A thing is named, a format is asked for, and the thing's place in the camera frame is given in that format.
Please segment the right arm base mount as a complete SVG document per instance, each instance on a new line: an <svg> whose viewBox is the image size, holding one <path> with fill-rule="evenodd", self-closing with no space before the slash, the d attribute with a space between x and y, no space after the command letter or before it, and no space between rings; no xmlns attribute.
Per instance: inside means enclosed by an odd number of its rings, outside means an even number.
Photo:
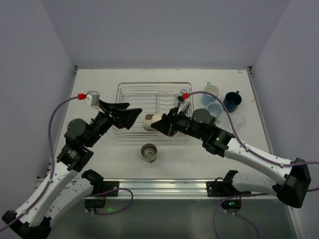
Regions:
<svg viewBox="0 0 319 239"><path fill-rule="evenodd" d="M218 177L214 181L206 182L208 197L230 197L251 194L251 191L238 191L233 185L233 178L238 173L237 170L230 170L224 178Z"/></svg>

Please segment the left black control box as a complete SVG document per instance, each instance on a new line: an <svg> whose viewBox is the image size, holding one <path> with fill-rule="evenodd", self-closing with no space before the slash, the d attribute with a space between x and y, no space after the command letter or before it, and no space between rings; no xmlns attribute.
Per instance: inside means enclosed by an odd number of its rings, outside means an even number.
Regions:
<svg viewBox="0 0 319 239"><path fill-rule="evenodd" d="M106 200L104 198L84 200L85 209L90 211L93 210L94 212L97 212L97 209L104 208L105 204Z"/></svg>

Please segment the pale blue small cup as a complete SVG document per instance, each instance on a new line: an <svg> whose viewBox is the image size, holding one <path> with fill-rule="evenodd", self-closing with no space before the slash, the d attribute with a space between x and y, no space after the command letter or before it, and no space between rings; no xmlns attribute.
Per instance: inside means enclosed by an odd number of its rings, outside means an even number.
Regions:
<svg viewBox="0 0 319 239"><path fill-rule="evenodd" d="M220 123L220 117L223 113L223 107L218 104L218 103L209 103L206 106L206 109L208 110L208 112L210 113L210 115L212 115L213 117L215 117L216 123Z"/></svg>

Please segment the light blue mug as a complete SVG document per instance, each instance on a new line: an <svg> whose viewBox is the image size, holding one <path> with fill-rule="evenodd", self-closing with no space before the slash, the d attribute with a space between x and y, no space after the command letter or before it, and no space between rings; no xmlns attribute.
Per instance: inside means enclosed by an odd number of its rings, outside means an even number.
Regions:
<svg viewBox="0 0 319 239"><path fill-rule="evenodd" d="M202 95L202 103L206 106L209 103L215 102L216 98L212 95L218 96L219 95L219 88L216 85L213 85L211 82L207 82L206 86L204 87Z"/></svg>

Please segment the large dark blue mug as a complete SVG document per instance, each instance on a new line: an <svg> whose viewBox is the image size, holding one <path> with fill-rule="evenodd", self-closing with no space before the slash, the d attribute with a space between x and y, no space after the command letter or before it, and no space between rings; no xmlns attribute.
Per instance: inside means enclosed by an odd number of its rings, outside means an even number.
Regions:
<svg viewBox="0 0 319 239"><path fill-rule="evenodd" d="M223 100L223 104L229 113L235 112L241 103L242 97L239 94L239 91L228 92Z"/></svg>

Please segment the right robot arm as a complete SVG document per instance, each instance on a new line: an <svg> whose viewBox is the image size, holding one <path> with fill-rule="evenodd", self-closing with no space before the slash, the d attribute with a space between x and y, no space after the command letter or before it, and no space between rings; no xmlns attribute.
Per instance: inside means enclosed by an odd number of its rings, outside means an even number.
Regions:
<svg viewBox="0 0 319 239"><path fill-rule="evenodd" d="M150 119L150 127L166 136L180 132L194 137L202 141L207 152L243 163L261 173L257 177L240 174L237 170L228 171L222 181L213 186L221 190L223 196L257 192L276 196L293 208L303 205L311 182L304 160L280 158L238 140L234 134L217 127L215 117L206 109L197 109L187 117L173 108L168 114L155 114Z"/></svg>

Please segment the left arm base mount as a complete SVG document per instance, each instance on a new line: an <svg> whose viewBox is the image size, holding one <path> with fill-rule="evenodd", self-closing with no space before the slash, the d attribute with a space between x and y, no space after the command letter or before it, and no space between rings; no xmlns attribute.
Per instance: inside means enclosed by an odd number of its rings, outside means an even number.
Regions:
<svg viewBox="0 0 319 239"><path fill-rule="evenodd" d="M84 171L81 178L88 180L93 186L89 196L106 197L109 194L111 197L116 197L118 195L119 181L105 181L103 176L92 169Z"/></svg>

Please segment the black control box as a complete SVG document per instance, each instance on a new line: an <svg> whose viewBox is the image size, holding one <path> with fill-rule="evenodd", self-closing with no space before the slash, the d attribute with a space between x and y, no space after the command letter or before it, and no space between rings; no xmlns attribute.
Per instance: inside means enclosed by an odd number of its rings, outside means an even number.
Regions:
<svg viewBox="0 0 319 239"><path fill-rule="evenodd" d="M240 199L226 200L221 204L223 210L231 213L237 213L242 207L242 201Z"/></svg>
<svg viewBox="0 0 319 239"><path fill-rule="evenodd" d="M93 210L94 212L97 212L97 209L104 208L105 204L106 200L104 198L84 200L85 209L90 211Z"/></svg>

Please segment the aluminium rail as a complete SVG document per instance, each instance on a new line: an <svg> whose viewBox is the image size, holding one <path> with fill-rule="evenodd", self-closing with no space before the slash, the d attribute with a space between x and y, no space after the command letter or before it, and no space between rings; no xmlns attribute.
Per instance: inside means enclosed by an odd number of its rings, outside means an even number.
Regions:
<svg viewBox="0 0 319 239"><path fill-rule="evenodd" d="M127 188L135 200L213 199L208 195L209 179L104 179L107 185Z"/></svg>

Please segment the beige brown cup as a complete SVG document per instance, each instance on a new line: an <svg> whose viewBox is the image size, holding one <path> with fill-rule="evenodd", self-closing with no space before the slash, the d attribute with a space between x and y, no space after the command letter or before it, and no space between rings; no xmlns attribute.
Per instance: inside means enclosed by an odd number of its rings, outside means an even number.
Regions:
<svg viewBox="0 0 319 239"><path fill-rule="evenodd" d="M157 159L157 147L154 144L147 143L141 148L141 155L144 161L153 163Z"/></svg>
<svg viewBox="0 0 319 239"><path fill-rule="evenodd" d="M146 131L157 131L156 129L152 128L152 123L155 123L162 119L163 114L147 114L143 118L143 129Z"/></svg>

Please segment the clear glass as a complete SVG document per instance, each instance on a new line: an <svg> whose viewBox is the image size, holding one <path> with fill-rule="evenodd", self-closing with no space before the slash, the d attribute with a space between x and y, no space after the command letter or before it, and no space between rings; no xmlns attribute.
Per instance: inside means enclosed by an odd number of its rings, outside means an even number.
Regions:
<svg viewBox="0 0 319 239"><path fill-rule="evenodd" d="M230 113L230 118L227 114L224 114L224 128L229 131L233 132L233 129L238 130L242 126L245 125L246 119L240 113Z"/></svg>
<svg viewBox="0 0 319 239"><path fill-rule="evenodd" d="M181 89L179 93L183 98L188 98L189 93L187 89Z"/></svg>

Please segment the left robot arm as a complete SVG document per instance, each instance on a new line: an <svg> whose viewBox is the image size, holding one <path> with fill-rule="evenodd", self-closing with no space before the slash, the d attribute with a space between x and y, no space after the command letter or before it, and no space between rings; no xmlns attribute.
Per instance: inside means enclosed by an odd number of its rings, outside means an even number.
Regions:
<svg viewBox="0 0 319 239"><path fill-rule="evenodd" d="M111 127L130 129L141 114L141 108L130 109L129 103L110 104L99 101L99 112L91 123L72 120L64 135L65 145L60 154L52 158L51 171L29 199L15 211L2 217L22 239L45 239L53 222L84 197L116 196L120 187L107 186L104 178L94 170L82 173L72 183L93 156L90 148Z"/></svg>

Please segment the right black control box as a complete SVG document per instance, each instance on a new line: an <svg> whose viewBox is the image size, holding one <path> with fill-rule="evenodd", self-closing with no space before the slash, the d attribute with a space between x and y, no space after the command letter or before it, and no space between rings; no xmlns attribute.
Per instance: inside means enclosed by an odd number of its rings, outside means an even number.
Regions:
<svg viewBox="0 0 319 239"><path fill-rule="evenodd" d="M231 213L237 213L242 207L242 201L240 199L226 200L221 204L223 210Z"/></svg>

